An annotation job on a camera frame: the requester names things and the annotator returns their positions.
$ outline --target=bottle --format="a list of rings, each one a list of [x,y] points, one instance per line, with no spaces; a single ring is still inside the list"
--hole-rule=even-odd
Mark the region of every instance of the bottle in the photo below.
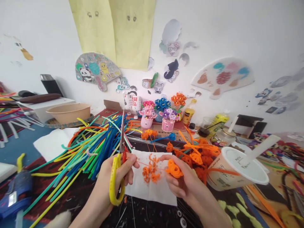
[[[190,124],[191,118],[193,114],[195,113],[195,108],[196,106],[196,99],[192,99],[191,103],[188,105],[188,107],[185,110],[185,114],[183,117],[183,123],[184,125],[188,126]]]
[[[221,113],[219,113],[219,114],[217,114],[217,115],[215,116],[215,118],[214,118],[213,121],[211,122],[211,125],[215,125],[215,124],[217,124],[217,123],[219,123],[219,122],[221,122],[221,123],[218,124],[218,125],[216,125],[216,126],[214,126],[214,127],[211,127],[211,128],[209,129],[209,131],[210,131],[210,135],[209,135],[209,136],[211,136],[211,137],[214,136],[214,134],[215,134],[219,129],[221,129],[222,126],[229,120],[229,113],[230,113],[230,111],[227,110],[227,109],[225,109],[224,112],[221,112]]]
[[[57,82],[50,74],[41,74],[40,77],[42,84],[47,90],[47,93],[59,93],[63,97],[62,92],[57,85]]]

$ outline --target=glue gun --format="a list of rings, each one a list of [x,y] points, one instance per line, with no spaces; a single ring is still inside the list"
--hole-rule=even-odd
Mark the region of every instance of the glue gun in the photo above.
[[[31,198],[32,177],[29,171],[23,170],[9,183],[9,189],[0,201],[0,221],[28,208]]]

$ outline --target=panda sticker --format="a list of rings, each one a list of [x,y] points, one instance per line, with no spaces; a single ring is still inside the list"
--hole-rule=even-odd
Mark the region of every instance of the panda sticker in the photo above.
[[[81,78],[84,82],[92,82],[92,79],[94,78],[93,75],[91,75],[91,72],[88,68],[79,68],[79,71],[81,73]]]

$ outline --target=cup lid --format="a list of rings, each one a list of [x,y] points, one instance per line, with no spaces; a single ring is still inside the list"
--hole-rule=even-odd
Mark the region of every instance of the cup lid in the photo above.
[[[236,136],[237,136],[237,135],[234,133],[234,131],[228,132],[228,129],[226,129],[226,128],[223,129],[223,133],[224,133],[225,135],[230,136],[230,137],[236,137]]]

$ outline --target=thermos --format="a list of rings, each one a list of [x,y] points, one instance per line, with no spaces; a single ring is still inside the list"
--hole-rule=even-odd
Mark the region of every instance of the thermos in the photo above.
[[[50,74],[41,74],[41,81],[48,93],[59,93],[63,97],[61,90],[55,79]]]

